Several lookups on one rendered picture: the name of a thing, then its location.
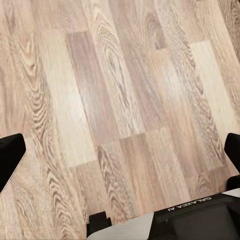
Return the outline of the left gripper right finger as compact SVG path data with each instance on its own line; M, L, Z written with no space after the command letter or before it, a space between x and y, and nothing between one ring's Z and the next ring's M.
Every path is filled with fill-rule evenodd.
M240 135L228 133L224 151L240 173Z

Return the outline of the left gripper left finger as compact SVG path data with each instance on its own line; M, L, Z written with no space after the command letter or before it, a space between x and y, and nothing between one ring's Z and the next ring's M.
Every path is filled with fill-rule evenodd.
M0 193L26 152L21 133L0 138Z

